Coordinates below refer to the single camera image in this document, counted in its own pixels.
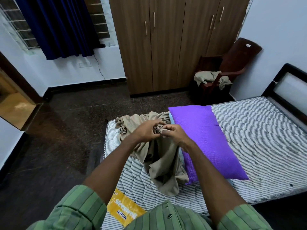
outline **mattress label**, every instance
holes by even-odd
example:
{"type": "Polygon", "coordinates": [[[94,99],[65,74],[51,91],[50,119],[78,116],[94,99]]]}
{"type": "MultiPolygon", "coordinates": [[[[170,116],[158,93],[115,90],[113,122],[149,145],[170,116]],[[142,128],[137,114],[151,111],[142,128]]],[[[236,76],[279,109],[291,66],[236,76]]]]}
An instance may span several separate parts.
{"type": "Polygon", "coordinates": [[[117,188],[106,208],[124,227],[146,212],[117,188]]]}

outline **curtain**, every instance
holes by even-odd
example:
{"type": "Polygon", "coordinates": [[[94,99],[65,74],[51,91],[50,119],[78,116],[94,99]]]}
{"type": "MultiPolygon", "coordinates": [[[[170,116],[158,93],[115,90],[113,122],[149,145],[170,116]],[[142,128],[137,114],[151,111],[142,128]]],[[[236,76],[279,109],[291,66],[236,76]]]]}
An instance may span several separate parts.
{"type": "Polygon", "coordinates": [[[48,60],[101,47],[84,0],[16,0],[48,60]]]}

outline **bed headboard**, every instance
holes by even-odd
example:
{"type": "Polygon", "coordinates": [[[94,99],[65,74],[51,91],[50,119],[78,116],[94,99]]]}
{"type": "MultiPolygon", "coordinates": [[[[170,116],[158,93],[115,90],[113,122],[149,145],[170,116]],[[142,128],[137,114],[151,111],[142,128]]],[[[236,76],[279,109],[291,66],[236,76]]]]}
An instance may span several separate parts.
{"type": "Polygon", "coordinates": [[[307,125],[307,73],[285,64],[262,96],[271,97],[307,125]]]}

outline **mattress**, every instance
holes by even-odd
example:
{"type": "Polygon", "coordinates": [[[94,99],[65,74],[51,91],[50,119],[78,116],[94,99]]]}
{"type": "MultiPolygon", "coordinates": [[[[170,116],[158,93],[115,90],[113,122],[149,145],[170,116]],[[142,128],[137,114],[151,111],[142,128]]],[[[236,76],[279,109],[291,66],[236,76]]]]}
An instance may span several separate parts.
{"type": "MultiPolygon", "coordinates": [[[[307,134],[265,97],[212,106],[229,146],[250,180],[232,179],[233,187],[250,204],[307,190],[307,134]]],[[[109,121],[104,156],[118,145],[115,120],[109,121]]],[[[169,199],[173,204],[208,215],[199,183],[182,185],[179,194],[160,193],[140,162],[129,157],[117,188],[144,210],[169,199]]],[[[109,213],[102,229],[122,229],[109,213]]]]}

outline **wooden wardrobe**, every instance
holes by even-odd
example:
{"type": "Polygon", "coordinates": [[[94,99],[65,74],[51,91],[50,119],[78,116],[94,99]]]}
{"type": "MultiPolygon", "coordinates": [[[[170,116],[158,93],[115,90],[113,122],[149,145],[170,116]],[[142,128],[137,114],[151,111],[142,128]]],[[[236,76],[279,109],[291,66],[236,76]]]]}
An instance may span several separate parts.
{"type": "Polygon", "coordinates": [[[200,56],[227,52],[249,0],[109,0],[130,94],[189,85],[200,56]]]}

